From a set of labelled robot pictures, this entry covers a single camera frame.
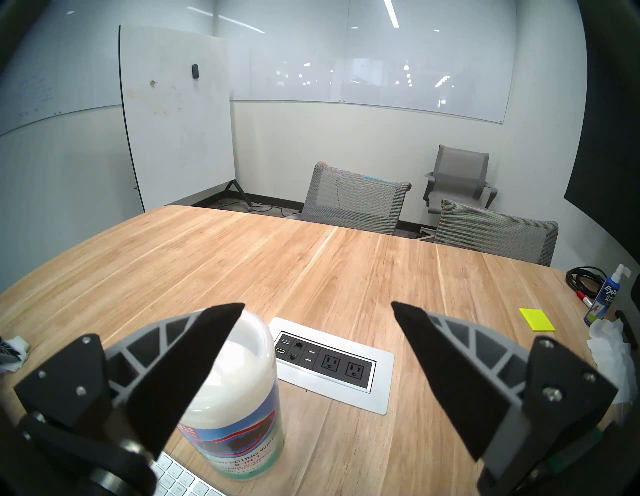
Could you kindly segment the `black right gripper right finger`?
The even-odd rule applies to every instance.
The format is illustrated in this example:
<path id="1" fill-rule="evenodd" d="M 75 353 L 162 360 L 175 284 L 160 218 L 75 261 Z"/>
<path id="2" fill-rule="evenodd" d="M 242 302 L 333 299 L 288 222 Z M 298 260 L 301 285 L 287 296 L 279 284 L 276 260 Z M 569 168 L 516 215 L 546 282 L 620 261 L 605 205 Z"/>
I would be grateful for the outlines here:
<path id="1" fill-rule="evenodd" d="M 480 494 L 561 494 L 603 439 L 618 389 L 554 338 L 530 350 L 494 329 L 392 302 L 434 397 L 483 469 Z"/>

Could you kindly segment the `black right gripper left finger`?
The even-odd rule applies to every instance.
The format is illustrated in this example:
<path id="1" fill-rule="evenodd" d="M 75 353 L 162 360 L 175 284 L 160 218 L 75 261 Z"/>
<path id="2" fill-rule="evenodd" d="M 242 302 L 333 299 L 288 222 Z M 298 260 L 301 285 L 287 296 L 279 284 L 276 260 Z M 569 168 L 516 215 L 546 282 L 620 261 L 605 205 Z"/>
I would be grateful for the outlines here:
<path id="1" fill-rule="evenodd" d="M 74 465 L 150 472 L 244 308 L 173 317 L 107 349 L 97 334 L 79 336 L 15 385 L 17 427 Z"/>

